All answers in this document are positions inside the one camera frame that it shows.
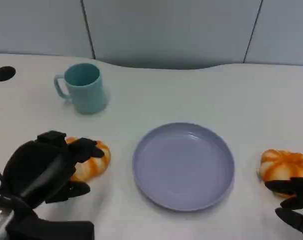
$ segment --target robotic hand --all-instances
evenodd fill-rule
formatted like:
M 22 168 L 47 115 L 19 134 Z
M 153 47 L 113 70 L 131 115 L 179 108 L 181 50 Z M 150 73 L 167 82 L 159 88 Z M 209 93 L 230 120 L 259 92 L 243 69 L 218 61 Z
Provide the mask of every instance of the robotic hand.
M 71 144 L 66 135 L 45 132 L 20 146 L 0 173 L 0 240 L 93 240 L 89 221 L 51 222 L 33 211 L 42 202 L 66 201 L 90 191 L 83 182 L 70 181 L 77 162 L 101 158 L 96 142 L 80 138 Z
M 293 211 L 303 209 L 303 177 L 267 181 L 265 185 L 273 192 L 294 195 L 284 200 L 275 212 L 281 220 L 303 234 L 303 215 Z

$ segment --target orange pumpkin toy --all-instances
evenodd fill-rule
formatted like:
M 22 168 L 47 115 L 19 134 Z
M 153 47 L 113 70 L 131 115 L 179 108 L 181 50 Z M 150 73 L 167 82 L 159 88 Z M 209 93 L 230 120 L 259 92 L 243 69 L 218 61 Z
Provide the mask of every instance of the orange pumpkin toy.
M 269 149 L 261 156 L 259 175 L 264 182 L 303 177 L 303 154 Z
M 70 144 L 76 140 L 76 137 L 69 137 L 66 139 L 66 142 L 67 144 Z M 76 172 L 71 177 L 72 181 L 87 182 L 93 177 L 99 176 L 105 172 L 111 161 L 111 152 L 109 148 L 101 141 L 97 141 L 96 146 L 104 152 L 105 156 L 102 158 L 91 157 L 83 163 L 76 163 Z

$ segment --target light blue mug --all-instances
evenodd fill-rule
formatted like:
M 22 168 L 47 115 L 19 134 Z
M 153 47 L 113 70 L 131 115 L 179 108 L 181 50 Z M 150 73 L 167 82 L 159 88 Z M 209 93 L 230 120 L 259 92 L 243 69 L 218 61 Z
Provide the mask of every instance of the light blue mug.
M 63 93 L 59 79 L 64 79 L 69 94 Z M 71 100 L 81 114 L 98 113 L 107 104 L 101 72 L 93 64 L 73 65 L 63 75 L 56 75 L 53 83 L 58 95 L 65 100 Z

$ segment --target plate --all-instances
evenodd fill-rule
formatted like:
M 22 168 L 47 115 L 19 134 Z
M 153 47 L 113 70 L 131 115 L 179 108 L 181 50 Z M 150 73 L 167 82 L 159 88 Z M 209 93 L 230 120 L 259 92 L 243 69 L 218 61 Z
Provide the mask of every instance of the plate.
M 170 123 L 140 141 L 133 155 L 133 174 L 140 190 L 156 204 L 196 211 L 227 195 L 235 163 L 226 143 L 211 130 Z

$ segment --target white table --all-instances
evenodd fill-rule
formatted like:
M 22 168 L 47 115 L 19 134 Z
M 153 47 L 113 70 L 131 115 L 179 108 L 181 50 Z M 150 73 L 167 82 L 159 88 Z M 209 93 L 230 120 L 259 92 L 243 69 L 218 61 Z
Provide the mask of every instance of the white table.
M 110 93 L 104 112 L 85 116 L 57 95 L 53 77 L 93 63 Z M 303 66 L 231 64 L 200 70 L 135 69 L 85 58 L 0 54 L 16 75 L 0 82 L 0 170 L 22 143 L 48 130 L 104 141 L 111 164 L 91 193 L 37 209 L 48 220 L 90 220 L 97 240 L 293 240 L 302 235 L 274 213 L 280 200 L 259 183 L 269 148 L 303 153 Z M 177 213 L 135 186 L 132 154 L 148 131 L 171 122 L 202 125 L 222 136 L 236 166 L 220 204 Z

